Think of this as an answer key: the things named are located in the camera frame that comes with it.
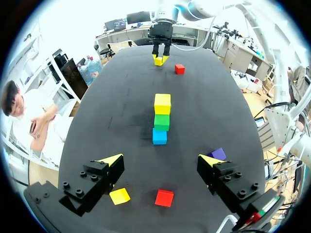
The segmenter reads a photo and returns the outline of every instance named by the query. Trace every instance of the desk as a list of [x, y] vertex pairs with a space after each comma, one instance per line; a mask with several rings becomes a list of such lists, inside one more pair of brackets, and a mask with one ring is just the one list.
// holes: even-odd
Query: desk
[[[119, 43], [126, 40], [137, 40], [148, 37], [150, 25], [141, 26], [139, 28], [125, 29], [119, 32], [111, 32], [96, 37], [95, 43], [99, 45], [98, 50], [108, 48], [107, 43]], [[185, 39], [191, 46], [199, 46], [203, 43], [207, 34], [207, 29], [202, 27], [194, 27], [187, 25], [173, 25], [174, 39]]]
[[[242, 42], [230, 37], [228, 41], [227, 52], [225, 54], [224, 65], [230, 71], [231, 69], [240, 70], [248, 73], [261, 81], [266, 77], [270, 68], [269, 63], [257, 53], [252, 51]], [[257, 70], [249, 69], [250, 63], [258, 66]]]
[[[104, 195], [82, 216], [85, 221], [127, 233], [215, 232], [230, 211], [197, 173], [198, 154], [222, 147], [263, 192], [255, 122], [240, 89], [212, 52], [171, 47], [167, 62], [156, 67], [152, 50], [121, 50], [89, 87], [67, 136], [58, 186], [75, 179], [85, 161], [123, 153], [125, 171], [114, 190], [125, 187], [131, 200], [115, 206]], [[184, 75], [175, 75], [175, 64], [185, 66]], [[163, 146], [152, 143], [156, 93], [172, 96]], [[158, 189], [174, 192], [170, 208], [154, 205]], [[224, 232], [231, 228], [226, 224]]]

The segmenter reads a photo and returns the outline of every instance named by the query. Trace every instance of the office chair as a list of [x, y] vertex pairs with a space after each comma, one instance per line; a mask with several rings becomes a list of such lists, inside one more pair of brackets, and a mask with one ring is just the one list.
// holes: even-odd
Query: office chair
[[94, 45], [94, 49], [96, 50], [96, 52], [99, 55], [105, 55], [105, 58], [107, 58], [107, 60], [109, 60], [109, 57], [112, 57], [113, 55], [115, 55], [115, 53], [110, 48], [103, 49], [100, 52], [98, 52], [98, 48], [99, 48], [99, 45]]

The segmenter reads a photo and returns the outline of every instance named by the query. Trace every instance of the stacked cubes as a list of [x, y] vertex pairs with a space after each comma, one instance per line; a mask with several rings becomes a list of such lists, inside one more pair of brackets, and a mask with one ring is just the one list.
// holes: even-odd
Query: stacked cubes
[[171, 95], [155, 95], [155, 124], [152, 131], [154, 145], [165, 145], [167, 143], [166, 132], [170, 128]]

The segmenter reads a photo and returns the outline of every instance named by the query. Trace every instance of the water bottle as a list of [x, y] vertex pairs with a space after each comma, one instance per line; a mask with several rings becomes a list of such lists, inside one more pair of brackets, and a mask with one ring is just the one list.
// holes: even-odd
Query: water bottle
[[87, 66], [90, 61], [91, 61], [91, 59], [90, 59], [89, 55], [86, 56], [86, 61], [84, 62], [84, 65]]
[[78, 70], [79, 70], [82, 78], [86, 82], [86, 84], [90, 85], [92, 83], [93, 79], [91, 78], [91, 76], [87, 70], [87, 66], [82, 66], [81, 64], [78, 64]]
[[90, 61], [87, 63], [87, 69], [93, 80], [99, 75], [99, 72], [101, 71], [96, 61], [93, 60], [93, 57], [90, 57]]

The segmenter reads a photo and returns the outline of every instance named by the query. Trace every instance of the man's hand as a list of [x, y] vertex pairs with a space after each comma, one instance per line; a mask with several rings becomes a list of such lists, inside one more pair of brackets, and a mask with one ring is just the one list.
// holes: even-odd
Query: man's hand
[[36, 118], [33, 118], [31, 121], [35, 122], [33, 123], [34, 128], [32, 128], [31, 136], [33, 136], [34, 138], [38, 138], [40, 136], [43, 125], [46, 123], [46, 120], [44, 119], [44, 117], [38, 116]]

